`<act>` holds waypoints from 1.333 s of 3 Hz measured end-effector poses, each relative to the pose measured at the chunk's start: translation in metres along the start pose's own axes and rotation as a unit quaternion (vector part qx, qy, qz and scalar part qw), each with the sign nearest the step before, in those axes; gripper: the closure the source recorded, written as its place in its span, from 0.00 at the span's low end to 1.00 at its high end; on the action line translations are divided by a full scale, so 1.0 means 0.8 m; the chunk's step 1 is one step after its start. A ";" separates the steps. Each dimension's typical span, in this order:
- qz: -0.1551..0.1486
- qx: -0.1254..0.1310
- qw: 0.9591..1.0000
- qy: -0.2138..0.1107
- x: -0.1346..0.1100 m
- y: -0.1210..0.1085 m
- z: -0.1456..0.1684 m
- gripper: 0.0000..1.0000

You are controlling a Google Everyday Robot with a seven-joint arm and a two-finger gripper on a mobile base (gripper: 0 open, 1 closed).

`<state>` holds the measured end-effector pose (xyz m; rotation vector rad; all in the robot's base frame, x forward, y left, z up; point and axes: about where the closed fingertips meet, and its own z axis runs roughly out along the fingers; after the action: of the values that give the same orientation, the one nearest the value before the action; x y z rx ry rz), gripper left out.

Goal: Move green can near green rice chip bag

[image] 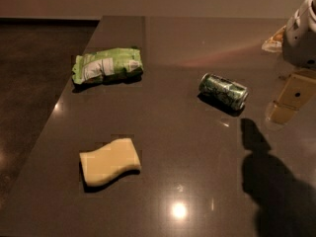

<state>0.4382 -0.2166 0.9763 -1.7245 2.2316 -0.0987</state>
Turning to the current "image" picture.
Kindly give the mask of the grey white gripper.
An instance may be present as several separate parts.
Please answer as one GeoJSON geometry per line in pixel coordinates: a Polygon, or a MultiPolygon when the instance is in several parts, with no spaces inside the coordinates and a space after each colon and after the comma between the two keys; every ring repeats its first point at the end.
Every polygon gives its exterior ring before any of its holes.
{"type": "MultiPolygon", "coordinates": [[[[296,67],[316,68],[316,0],[304,0],[287,21],[283,58],[296,67]]],[[[288,123],[316,95],[316,72],[292,72],[267,110],[267,118],[288,123]]]]}

